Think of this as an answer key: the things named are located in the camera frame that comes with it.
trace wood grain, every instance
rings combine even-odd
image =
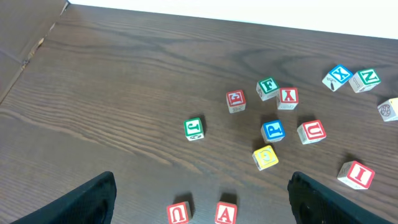
[[[222,192],[238,196],[238,223],[294,223],[286,186],[297,170],[398,222],[398,127],[376,109],[398,95],[397,54],[396,40],[70,6],[0,106],[0,222],[104,170],[118,186],[114,223],[165,223],[187,192],[192,223],[212,222]],[[374,67],[382,83],[332,93],[321,80],[337,63]],[[298,88],[295,111],[260,100],[256,82],[268,76]],[[229,114],[225,94],[237,89],[246,110]],[[188,142],[183,121],[196,116],[206,137]],[[251,153],[276,118],[280,162],[259,172]],[[313,118],[328,137],[304,146],[296,129]],[[369,190],[336,179],[353,157],[376,171]]]

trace yellow block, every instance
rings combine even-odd
[[[254,151],[253,159],[256,162],[257,168],[259,170],[266,169],[279,162],[278,157],[276,157],[276,154],[271,146],[266,146]]]

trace toy cube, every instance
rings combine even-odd
[[[384,121],[398,121],[398,98],[387,100],[380,104],[377,109]]]
[[[294,110],[299,103],[297,88],[280,88],[276,95],[278,110]]]
[[[256,91],[262,101],[276,96],[278,89],[279,86],[272,77],[257,82]]]
[[[188,202],[176,203],[167,206],[169,224],[186,224],[191,220],[191,210]]]
[[[272,146],[266,146],[254,151],[254,162],[256,162],[259,171],[271,167],[279,162],[278,157],[275,155]]]
[[[326,132],[320,120],[303,123],[297,128],[297,132],[303,144],[315,143],[326,138]]]
[[[356,162],[343,164],[337,179],[355,190],[368,189],[374,177],[374,171]]]
[[[277,142],[285,137],[285,130],[279,120],[264,123],[261,127],[261,135],[265,142]]]
[[[244,111],[246,108],[246,100],[244,99],[243,91],[236,90],[226,94],[226,103],[228,105],[229,113],[236,113]]]
[[[337,65],[322,80],[331,91],[336,91],[353,76],[346,67]]]
[[[355,93],[369,91],[380,82],[379,75],[372,68],[356,72],[353,78],[349,80],[349,84]]]
[[[193,118],[184,121],[185,137],[189,141],[198,140],[205,137],[200,118]]]
[[[216,224],[235,224],[238,208],[232,203],[218,202],[216,208]]]

